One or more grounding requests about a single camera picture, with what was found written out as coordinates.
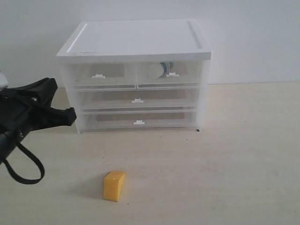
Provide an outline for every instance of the drawer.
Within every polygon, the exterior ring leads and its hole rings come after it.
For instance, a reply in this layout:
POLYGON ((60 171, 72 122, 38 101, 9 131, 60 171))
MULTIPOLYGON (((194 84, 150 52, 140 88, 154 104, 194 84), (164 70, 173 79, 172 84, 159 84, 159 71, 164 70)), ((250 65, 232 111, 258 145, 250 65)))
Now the drawer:
POLYGON ((78 115, 79 132, 110 128, 196 127, 197 112, 155 112, 78 115))
POLYGON ((68 91, 81 110, 138 107, 197 106, 199 89, 68 91))
POLYGON ((135 89, 135 63, 83 63, 62 65, 67 88, 135 89))
POLYGON ((198 87, 202 63, 199 61, 145 62, 137 64, 138 88, 198 87))

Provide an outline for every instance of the cheese-shaped block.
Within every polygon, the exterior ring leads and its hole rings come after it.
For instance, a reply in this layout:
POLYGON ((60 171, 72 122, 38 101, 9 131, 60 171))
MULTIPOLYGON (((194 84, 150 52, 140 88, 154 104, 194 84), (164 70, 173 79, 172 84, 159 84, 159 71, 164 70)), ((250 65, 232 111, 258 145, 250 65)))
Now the cheese-shaped block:
POLYGON ((124 178, 125 173, 119 171, 111 171, 103 178, 103 198, 105 200, 114 202, 119 200, 124 178))

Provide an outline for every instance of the white storage drawers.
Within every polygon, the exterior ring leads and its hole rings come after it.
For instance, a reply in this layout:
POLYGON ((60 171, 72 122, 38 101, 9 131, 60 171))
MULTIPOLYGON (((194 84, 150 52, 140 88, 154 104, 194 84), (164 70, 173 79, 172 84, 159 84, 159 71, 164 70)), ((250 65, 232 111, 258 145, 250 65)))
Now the white storage drawers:
POLYGON ((192 19, 81 23, 57 54, 78 132, 200 129, 211 54, 192 19))

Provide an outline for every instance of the light wood surface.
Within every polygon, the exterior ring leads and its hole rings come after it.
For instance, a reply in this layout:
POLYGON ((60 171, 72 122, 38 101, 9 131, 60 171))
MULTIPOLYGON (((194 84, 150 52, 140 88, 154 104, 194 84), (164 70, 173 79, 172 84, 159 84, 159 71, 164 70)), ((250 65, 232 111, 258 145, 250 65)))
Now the light wood surface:
MULTIPOLYGON (((54 107, 67 107, 64 90, 54 107)), ((298 225, 300 83, 210 85, 202 132, 187 129, 78 135, 60 127, 23 144, 45 179, 16 183, 0 166, 2 225, 298 225), (126 171, 119 202, 102 178, 126 171)), ((37 168, 17 149, 23 176, 37 168)))

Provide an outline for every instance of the black strap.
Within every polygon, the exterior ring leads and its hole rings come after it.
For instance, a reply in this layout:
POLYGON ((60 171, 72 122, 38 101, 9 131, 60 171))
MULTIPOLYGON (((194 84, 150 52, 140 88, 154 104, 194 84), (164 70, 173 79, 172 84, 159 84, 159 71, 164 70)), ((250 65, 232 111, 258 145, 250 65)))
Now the black strap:
POLYGON ((13 168, 11 167, 11 165, 8 163, 8 161, 6 159, 3 159, 2 162, 5 164, 9 174, 11 175, 12 178, 14 178, 16 181, 18 181, 21 184, 37 184, 37 183, 39 183, 45 175, 45 168, 44 168, 43 164, 34 154, 32 154, 21 143, 17 143, 16 145, 26 156, 28 156, 37 165, 37 167, 39 168, 39 170, 41 172, 41 177, 39 179, 33 179, 33 180, 25 179, 25 178, 19 176, 13 170, 13 168))

